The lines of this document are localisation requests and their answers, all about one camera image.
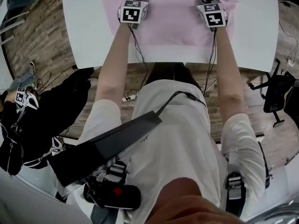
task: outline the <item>office chair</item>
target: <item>office chair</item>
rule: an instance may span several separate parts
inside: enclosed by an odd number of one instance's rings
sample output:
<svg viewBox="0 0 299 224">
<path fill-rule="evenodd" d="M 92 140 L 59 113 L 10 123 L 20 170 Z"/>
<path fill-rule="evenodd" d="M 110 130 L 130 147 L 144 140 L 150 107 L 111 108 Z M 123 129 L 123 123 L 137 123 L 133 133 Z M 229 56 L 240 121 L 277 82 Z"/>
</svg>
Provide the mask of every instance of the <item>office chair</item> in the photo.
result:
<svg viewBox="0 0 299 224">
<path fill-rule="evenodd" d="M 280 126 L 284 120 L 280 120 L 277 111 L 280 111 L 285 108 L 285 95 L 289 94 L 289 96 L 292 96 L 292 99 L 288 96 L 288 107 L 286 112 L 292 119 L 294 115 L 297 114 L 296 111 L 294 111 L 293 105 L 297 104 L 294 94 L 290 93 L 290 90 L 293 90 L 293 85 L 296 81 L 294 76 L 292 76 L 289 72 L 286 72 L 283 76 L 278 75 L 278 69 L 280 65 L 280 61 L 278 59 L 275 60 L 278 64 L 277 67 L 273 73 L 272 76 L 268 72 L 266 72 L 266 76 L 268 78 L 268 81 L 260 84 L 258 86 L 254 86 L 252 83 L 249 83 L 249 87 L 254 91 L 257 89 L 261 89 L 263 87 L 268 87 L 266 95 L 261 93 L 261 97 L 265 100 L 265 104 L 263 107 L 263 111 L 265 113 L 273 113 L 276 119 L 276 122 L 274 123 L 273 127 Z M 299 128 L 299 120 L 296 119 L 296 125 Z"/>
</svg>

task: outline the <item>blue jeans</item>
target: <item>blue jeans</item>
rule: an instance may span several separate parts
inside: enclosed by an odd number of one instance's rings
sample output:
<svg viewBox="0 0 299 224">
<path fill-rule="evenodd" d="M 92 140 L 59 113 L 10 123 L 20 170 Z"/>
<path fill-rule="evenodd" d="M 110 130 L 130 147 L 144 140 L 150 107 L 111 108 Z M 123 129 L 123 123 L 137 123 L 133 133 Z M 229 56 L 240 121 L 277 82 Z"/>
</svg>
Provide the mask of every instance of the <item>blue jeans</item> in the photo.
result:
<svg viewBox="0 0 299 224">
<path fill-rule="evenodd" d="M 7 91 L 15 91 L 18 87 L 26 88 L 29 84 L 33 82 L 34 79 L 34 70 L 32 68 L 28 68 L 22 75 L 14 79 Z"/>
</svg>

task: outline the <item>shoe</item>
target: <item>shoe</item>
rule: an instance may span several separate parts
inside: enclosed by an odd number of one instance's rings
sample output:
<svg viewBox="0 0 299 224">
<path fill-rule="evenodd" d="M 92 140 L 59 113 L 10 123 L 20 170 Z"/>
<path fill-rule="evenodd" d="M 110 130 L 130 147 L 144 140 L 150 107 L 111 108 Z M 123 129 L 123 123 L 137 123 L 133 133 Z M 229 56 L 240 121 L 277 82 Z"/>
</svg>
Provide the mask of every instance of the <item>shoe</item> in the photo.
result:
<svg viewBox="0 0 299 224">
<path fill-rule="evenodd" d="M 90 82 L 91 87 L 98 86 L 98 79 L 97 78 L 89 78 L 88 81 Z"/>
<path fill-rule="evenodd" d="M 30 62 L 30 66 L 32 67 L 32 69 L 34 70 L 34 72 L 36 72 L 36 65 L 34 64 L 33 61 Z"/>
</svg>

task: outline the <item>white table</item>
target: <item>white table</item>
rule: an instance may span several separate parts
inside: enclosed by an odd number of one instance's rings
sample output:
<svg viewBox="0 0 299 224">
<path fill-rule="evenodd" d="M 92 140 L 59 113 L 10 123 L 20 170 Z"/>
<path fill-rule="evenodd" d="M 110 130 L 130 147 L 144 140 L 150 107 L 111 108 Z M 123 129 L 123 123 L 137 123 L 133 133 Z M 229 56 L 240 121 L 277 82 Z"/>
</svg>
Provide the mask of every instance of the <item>white table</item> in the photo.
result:
<svg viewBox="0 0 299 224">
<path fill-rule="evenodd" d="M 101 0 L 63 0 L 64 17 L 79 68 L 102 66 L 114 35 Z M 278 0 L 240 0 L 232 46 L 239 67 L 270 71 L 278 39 Z M 208 63 L 210 52 L 195 46 L 141 46 L 146 62 Z M 128 63 L 137 63 L 130 44 Z"/>
</svg>

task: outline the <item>pink fabric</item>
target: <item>pink fabric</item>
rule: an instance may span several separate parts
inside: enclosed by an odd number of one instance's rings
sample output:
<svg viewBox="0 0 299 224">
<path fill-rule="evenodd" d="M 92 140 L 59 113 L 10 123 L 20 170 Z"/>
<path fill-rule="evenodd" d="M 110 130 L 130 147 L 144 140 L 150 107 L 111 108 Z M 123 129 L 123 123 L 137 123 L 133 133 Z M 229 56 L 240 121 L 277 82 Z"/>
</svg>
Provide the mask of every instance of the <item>pink fabric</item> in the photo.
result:
<svg viewBox="0 0 299 224">
<path fill-rule="evenodd" d="M 228 13 L 228 34 L 234 31 L 234 11 L 238 0 L 220 0 Z M 113 34 L 119 26 L 117 9 L 121 0 L 103 0 Z M 139 25 L 139 44 L 194 45 L 212 47 L 213 34 L 197 14 L 195 0 L 149 0 L 147 16 Z"/>
</svg>

